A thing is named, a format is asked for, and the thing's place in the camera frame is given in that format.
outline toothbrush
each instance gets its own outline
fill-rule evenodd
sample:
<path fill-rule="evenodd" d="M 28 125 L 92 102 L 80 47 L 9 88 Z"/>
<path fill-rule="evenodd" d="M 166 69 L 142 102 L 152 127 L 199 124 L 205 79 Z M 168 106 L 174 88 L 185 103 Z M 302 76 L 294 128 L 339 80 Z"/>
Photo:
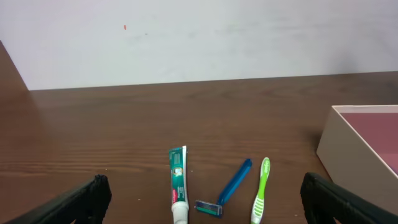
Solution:
<path fill-rule="evenodd" d="M 259 191 L 251 210 L 251 224 L 260 224 L 264 213 L 264 191 L 266 190 L 267 179 L 271 169 L 271 162 L 265 157 L 261 163 Z"/>

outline cardboard box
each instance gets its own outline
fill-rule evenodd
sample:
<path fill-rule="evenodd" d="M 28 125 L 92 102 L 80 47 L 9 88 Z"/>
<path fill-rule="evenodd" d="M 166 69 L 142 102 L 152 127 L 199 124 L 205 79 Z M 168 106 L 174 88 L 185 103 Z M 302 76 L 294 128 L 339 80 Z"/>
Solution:
<path fill-rule="evenodd" d="M 398 215 L 398 105 L 332 106 L 317 154 L 334 183 Z"/>

